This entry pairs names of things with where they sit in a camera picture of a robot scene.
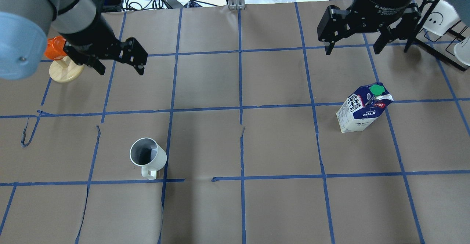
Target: bottle cap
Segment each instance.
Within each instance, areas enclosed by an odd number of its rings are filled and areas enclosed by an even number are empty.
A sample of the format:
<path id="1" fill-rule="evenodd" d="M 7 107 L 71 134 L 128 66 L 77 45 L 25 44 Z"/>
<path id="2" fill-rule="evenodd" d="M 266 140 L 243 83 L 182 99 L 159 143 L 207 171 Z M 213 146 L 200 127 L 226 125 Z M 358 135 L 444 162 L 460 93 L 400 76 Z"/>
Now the bottle cap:
<path id="1" fill-rule="evenodd" d="M 383 94 L 383 92 L 385 92 L 385 87 L 378 84 L 374 84 L 369 89 L 374 96 L 380 96 Z"/>

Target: white cup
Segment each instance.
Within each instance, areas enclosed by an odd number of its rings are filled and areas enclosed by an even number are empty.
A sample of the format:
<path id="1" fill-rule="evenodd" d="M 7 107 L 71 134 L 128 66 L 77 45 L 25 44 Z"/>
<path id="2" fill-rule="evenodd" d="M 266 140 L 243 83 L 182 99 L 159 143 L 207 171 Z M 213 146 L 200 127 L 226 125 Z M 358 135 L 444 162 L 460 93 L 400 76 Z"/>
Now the white cup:
<path id="1" fill-rule="evenodd" d="M 131 162 L 142 168 L 142 177 L 156 179 L 156 172 L 166 164 L 166 152 L 151 138 L 138 139 L 129 150 Z"/>
<path id="2" fill-rule="evenodd" d="M 469 43 L 470 37 L 466 38 L 460 43 L 457 43 L 453 47 L 453 53 L 455 54 L 455 57 L 462 62 L 465 65 L 470 66 L 470 43 Z"/>

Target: yellow object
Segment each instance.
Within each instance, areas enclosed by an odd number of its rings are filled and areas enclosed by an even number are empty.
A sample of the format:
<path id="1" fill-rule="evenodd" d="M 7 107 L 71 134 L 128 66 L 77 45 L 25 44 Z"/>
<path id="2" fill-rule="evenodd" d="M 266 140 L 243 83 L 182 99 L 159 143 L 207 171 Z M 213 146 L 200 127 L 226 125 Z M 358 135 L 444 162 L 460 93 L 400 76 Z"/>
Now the yellow object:
<path id="1" fill-rule="evenodd" d="M 53 61 L 49 67 L 49 76 L 58 83 L 70 82 L 83 71 L 83 65 L 76 65 L 70 57 L 66 56 L 62 60 Z"/>

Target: white and blue milk carton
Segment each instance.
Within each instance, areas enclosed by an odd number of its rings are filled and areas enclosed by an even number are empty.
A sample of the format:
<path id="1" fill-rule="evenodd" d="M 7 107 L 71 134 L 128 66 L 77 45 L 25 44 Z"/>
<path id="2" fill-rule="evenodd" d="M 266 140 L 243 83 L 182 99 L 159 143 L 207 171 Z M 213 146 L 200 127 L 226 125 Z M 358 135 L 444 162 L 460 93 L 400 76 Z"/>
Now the white and blue milk carton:
<path id="1" fill-rule="evenodd" d="M 336 112 L 341 132 L 366 129 L 393 102 L 393 97 L 382 83 L 359 87 Z"/>

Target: mug handle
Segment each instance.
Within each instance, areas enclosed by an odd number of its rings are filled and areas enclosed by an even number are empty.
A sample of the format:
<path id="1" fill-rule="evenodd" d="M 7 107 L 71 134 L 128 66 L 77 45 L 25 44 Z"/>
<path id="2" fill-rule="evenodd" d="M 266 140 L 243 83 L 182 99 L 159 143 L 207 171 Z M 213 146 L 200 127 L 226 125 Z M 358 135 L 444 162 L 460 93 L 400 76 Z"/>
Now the mug handle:
<path id="1" fill-rule="evenodd" d="M 147 179 L 156 179 L 156 170 L 151 170 L 150 175 L 148 174 L 148 167 L 142 166 L 142 177 Z"/>

